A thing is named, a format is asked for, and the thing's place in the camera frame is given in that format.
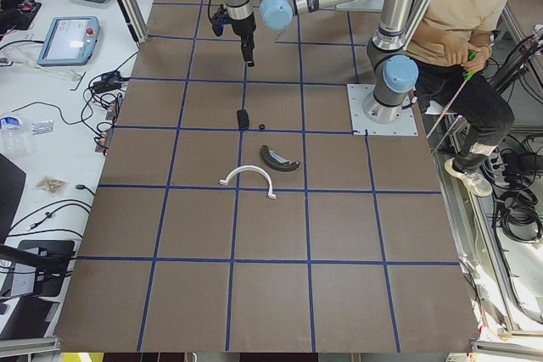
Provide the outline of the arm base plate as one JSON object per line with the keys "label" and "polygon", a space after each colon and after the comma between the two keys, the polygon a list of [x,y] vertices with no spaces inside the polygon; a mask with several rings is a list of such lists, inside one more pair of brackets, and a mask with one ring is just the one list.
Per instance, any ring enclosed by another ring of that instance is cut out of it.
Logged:
{"label": "arm base plate", "polygon": [[352,133],[357,136],[418,136],[417,124],[408,96],[397,107],[380,105],[373,84],[348,84]]}
{"label": "arm base plate", "polygon": [[384,0],[354,0],[335,6],[337,10],[361,11],[365,13],[380,13]]}

